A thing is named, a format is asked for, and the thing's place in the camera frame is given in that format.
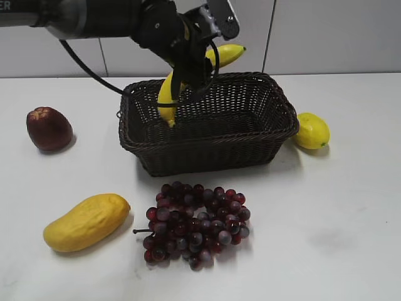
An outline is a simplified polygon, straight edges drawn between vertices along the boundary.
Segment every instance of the basket rim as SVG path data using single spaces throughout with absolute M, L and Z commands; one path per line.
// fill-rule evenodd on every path
M 180 148 L 187 146 L 196 146 L 197 144 L 202 144 L 205 146 L 205 142 L 209 142 L 209 145 L 219 145 L 226 143 L 235 143 L 235 142 L 252 142 L 252 141 L 264 141 L 264 140 L 278 140 L 278 139 L 288 139 L 291 136 L 295 135 L 299 131 L 299 122 L 296 116 L 296 111 L 294 107 L 290 104 L 288 99 L 283 93 L 283 90 L 278 86 L 276 81 L 271 78 L 267 73 L 263 72 L 232 72 L 232 73 L 222 73 L 219 75 L 220 79 L 230 79 L 231 77 L 256 77 L 257 79 L 266 80 L 271 85 L 271 88 L 274 90 L 275 94 L 279 96 L 282 104 L 285 106 L 286 111 L 291 118 L 290 124 L 286 128 L 270 130 L 270 131 L 256 131 L 256 132 L 246 132 L 246 133 L 235 133 L 235 134 L 226 134 L 226 135 L 214 135 L 204 138 L 193 138 L 193 139 L 185 139 L 181 141 L 173 141 L 173 142 L 137 142 L 130 138 L 128 135 L 128 106 L 129 99 L 126 96 L 122 96 L 120 103 L 120 111 L 119 111 L 119 133 L 120 133 L 120 143 L 122 147 L 126 150 L 133 150 L 137 152 L 147 152 L 149 150 L 164 150 Z M 132 83 L 125 88 L 125 91 L 131 93 L 132 90 L 147 86 L 151 83 L 162 83 L 164 79 L 161 80 L 145 80 L 137 83 Z

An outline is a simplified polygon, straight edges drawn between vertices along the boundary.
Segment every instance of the white table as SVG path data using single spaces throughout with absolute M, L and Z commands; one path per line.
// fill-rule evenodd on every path
M 120 147 L 120 98 L 92 79 L 0 80 L 0 300 L 401 300 L 401 74 L 274 78 L 298 113 L 326 119 L 330 149 L 288 142 L 268 166 L 168 178 Z M 68 151 L 44 156 L 29 140 L 26 114 L 43 105 L 69 118 Z M 177 179 L 233 187 L 252 212 L 249 241 L 200 272 L 149 268 L 131 232 Z M 43 228 L 105 192 L 130 202 L 134 223 L 79 254 L 52 252 Z

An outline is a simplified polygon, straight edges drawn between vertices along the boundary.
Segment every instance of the wicker basket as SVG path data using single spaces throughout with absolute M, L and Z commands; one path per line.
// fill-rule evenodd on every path
M 121 146 L 151 176 L 218 171 L 267 164 L 298 132 L 293 106 L 267 74 L 225 73 L 195 103 L 177 109 L 168 128 L 155 106 L 163 80 L 129 85 L 120 111 Z M 186 89 L 180 102 L 192 95 Z

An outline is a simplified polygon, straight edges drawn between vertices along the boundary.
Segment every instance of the black cable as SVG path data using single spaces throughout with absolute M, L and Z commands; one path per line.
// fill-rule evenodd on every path
M 133 98 L 133 96 L 130 93 L 127 93 L 127 92 L 117 88 L 116 86 L 112 85 L 111 83 L 106 82 L 104 79 L 99 77 L 95 72 L 93 72 L 88 66 L 86 66 L 85 63 L 83 61 L 81 61 L 81 59 L 78 57 L 78 55 L 76 55 L 76 53 L 73 51 L 71 46 L 67 43 L 67 41 L 60 40 L 60 43 L 64 47 L 64 49 L 68 52 L 68 54 L 72 57 L 72 59 L 75 61 L 75 63 L 77 63 L 78 66 L 80 66 L 94 80 L 98 81 L 103 86 L 109 88 L 110 90 L 112 90 L 112 91 L 114 91 L 114 92 L 116 92 L 116 93 L 118 93 L 120 95 L 126 96 L 128 98 Z M 211 46 L 212 46 L 212 48 L 214 50 L 214 55 L 216 57 L 216 66 L 215 66 L 215 69 L 214 69 L 214 76 L 211 78 L 211 80 L 208 83 L 208 85 L 205 88 L 202 88 L 200 90 L 203 94 L 208 89 L 210 89 L 215 77 L 219 74 L 219 67 L 220 67 L 219 51 L 218 51 L 218 49 L 216 47 L 216 44 L 214 44 L 213 41 L 211 41 Z M 155 103 L 154 106 L 155 107 L 161 107 L 161 108 L 170 108 L 170 107 L 178 107 L 179 104 L 178 103 Z

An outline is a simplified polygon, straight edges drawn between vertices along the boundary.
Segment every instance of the white wall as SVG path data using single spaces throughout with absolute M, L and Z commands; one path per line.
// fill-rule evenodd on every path
M 400 0 L 277 0 L 265 71 L 401 71 Z
M 86 76 L 46 29 L 0 28 L 0 41 L 0 78 Z M 97 39 L 69 43 L 93 71 L 106 75 Z
M 222 71 L 261 71 L 274 0 L 231 0 L 247 53 Z M 176 0 L 180 12 L 204 0 Z M 400 0 L 276 0 L 265 72 L 401 71 Z M 45 29 L 0 28 L 0 77 L 82 77 Z M 170 67 L 129 38 L 71 41 L 101 76 L 163 76 Z

